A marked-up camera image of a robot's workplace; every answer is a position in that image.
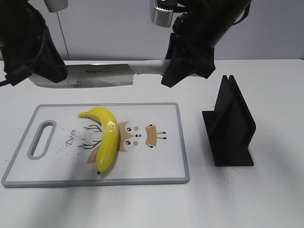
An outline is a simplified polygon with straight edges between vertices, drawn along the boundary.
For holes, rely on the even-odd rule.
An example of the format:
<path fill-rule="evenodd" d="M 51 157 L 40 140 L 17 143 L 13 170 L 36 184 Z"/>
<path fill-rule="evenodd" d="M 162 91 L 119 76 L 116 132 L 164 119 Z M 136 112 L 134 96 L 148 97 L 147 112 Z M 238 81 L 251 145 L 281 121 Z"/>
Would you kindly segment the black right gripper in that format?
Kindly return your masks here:
<path fill-rule="evenodd" d="M 198 56 L 191 49 L 180 46 L 179 36 L 194 45 L 215 47 L 232 26 L 248 16 L 251 1 L 179 0 L 178 3 L 187 11 L 173 24 L 174 33 L 170 34 L 165 56 L 170 63 L 162 75 L 161 84 L 170 88 L 194 74 L 200 66 Z"/>

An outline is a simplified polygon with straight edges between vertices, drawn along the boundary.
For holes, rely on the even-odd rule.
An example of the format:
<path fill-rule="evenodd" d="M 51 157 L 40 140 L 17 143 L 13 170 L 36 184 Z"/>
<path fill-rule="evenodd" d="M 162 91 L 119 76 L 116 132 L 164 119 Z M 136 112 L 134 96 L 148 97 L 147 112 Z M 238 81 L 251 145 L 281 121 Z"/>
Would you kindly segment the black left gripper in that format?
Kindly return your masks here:
<path fill-rule="evenodd" d="M 53 83 L 67 78 L 45 19 L 27 0 L 0 2 L 0 53 L 6 73 L 1 86 L 15 86 L 33 74 Z"/>

